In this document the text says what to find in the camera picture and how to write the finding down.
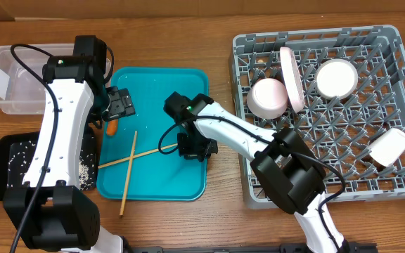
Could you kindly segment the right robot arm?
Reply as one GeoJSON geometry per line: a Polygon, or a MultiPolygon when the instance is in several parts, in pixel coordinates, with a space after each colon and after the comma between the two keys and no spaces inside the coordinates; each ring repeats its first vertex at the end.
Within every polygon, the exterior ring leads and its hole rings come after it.
{"type": "Polygon", "coordinates": [[[243,156],[266,196],[292,214],[311,252],[349,252],[327,209],[324,179],[335,168],[317,159],[300,135],[284,127],[265,129],[227,112],[209,96],[194,99],[174,92],[164,111],[179,127],[175,151],[186,160],[204,161],[223,143],[243,156]]]}

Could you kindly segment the large pink plate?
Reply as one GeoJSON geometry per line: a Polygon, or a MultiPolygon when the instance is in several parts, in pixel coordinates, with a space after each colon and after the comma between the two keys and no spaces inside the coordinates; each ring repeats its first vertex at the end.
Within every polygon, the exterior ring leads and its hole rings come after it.
{"type": "Polygon", "coordinates": [[[293,111],[299,112],[304,108],[304,93],[295,54],[290,48],[284,46],[280,47],[279,53],[288,99],[293,111]]]}

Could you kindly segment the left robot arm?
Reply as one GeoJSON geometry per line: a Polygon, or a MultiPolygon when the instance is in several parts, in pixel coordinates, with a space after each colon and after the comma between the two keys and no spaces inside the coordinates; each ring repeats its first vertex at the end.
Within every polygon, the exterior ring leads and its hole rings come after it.
{"type": "Polygon", "coordinates": [[[128,90],[109,85],[113,64],[104,41],[79,35],[71,55],[50,55],[37,75],[46,98],[36,150],[21,185],[3,198],[15,242],[46,252],[131,251],[126,238],[102,227],[79,183],[86,127],[135,113],[128,90]]]}

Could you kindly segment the pile of rice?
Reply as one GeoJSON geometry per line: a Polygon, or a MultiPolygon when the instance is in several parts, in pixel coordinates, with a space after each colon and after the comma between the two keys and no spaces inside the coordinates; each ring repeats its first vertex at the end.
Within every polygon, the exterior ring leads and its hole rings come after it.
{"type": "MultiPolygon", "coordinates": [[[[20,186],[34,156],[36,141],[13,143],[9,149],[7,188],[20,186]]],[[[84,147],[79,155],[79,184],[81,190],[96,187],[96,154],[94,149],[84,147]]]]}

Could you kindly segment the white paper cup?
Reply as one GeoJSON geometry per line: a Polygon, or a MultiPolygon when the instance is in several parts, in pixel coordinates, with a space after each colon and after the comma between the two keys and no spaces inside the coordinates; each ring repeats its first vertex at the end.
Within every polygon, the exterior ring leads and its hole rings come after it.
{"type": "Polygon", "coordinates": [[[369,155],[378,164],[388,167],[405,151],[405,133],[391,128],[368,146],[369,155]]]}

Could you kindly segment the wooden chopstick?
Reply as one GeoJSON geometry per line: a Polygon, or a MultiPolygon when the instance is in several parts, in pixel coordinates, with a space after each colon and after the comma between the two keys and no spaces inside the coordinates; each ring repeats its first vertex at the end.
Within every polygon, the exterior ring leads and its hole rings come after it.
{"type": "Polygon", "coordinates": [[[128,164],[128,168],[127,168],[126,179],[124,182],[122,202],[121,202],[120,211],[119,211],[120,217],[123,217],[123,215],[124,215],[124,209],[125,209],[125,205],[126,205],[126,201],[127,201],[127,194],[128,194],[128,190],[129,190],[129,182],[130,182],[130,178],[131,178],[131,168],[133,165],[133,159],[134,159],[134,155],[135,155],[137,136],[138,136],[138,131],[136,130],[134,132],[134,137],[133,137],[133,141],[132,141],[132,145],[131,145],[131,152],[130,152],[130,156],[128,159],[129,164],[128,164]]]}
{"type": "MultiPolygon", "coordinates": [[[[177,146],[177,143],[164,146],[164,147],[162,147],[162,149],[163,149],[163,150],[166,150],[166,149],[173,148],[173,147],[176,147],[176,146],[177,146]]],[[[150,154],[157,153],[157,152],[159,152],[159,150],[156,148],[156,149],[154,149],[154,150],[145,151],[145,152],[143,152],[143,153],[139,153],[139,154],[136,154],[136,155],[132,155],[132,156],[130,156],[130,157],[125,157],[125,158],[122,158],[122,159],[114,160],[114,161],[112,161],[112,162],[107,162],[107,163],[105,163],[105,164],[100,164],[100,165],[98,166],[98,168],[101,169],[101,168],[113,166],[113,165],[115,165],[115,164],[119,164],[119,163],[122,163],[122,162],[127,162],[127,161],[129,161],[129,160],[136,159],[136,158],[138,158],[138,157],[143,157],[143,156],[150,155],[150,154]]]]}

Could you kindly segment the orange carrot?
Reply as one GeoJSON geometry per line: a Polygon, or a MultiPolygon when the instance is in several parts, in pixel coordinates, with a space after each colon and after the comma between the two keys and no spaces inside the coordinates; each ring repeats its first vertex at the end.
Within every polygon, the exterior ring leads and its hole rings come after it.
{"type": "Polygon", "coordinates": [[[107,136],[114,136],[117,133],[118,129],[118,120],[114,119],[107,123],[105,133],[107,136]]]}

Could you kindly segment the white bowl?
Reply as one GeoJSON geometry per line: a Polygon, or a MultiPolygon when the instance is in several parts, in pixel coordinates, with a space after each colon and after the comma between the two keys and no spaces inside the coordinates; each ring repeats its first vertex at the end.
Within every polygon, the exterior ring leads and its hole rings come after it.
{"type": "Polygon", "coordinates": [[[326,99],[343,99],[354,92],[358,77],[356,68],[349,61],[328,60],[316,72],[316,91],[326,99]]]}

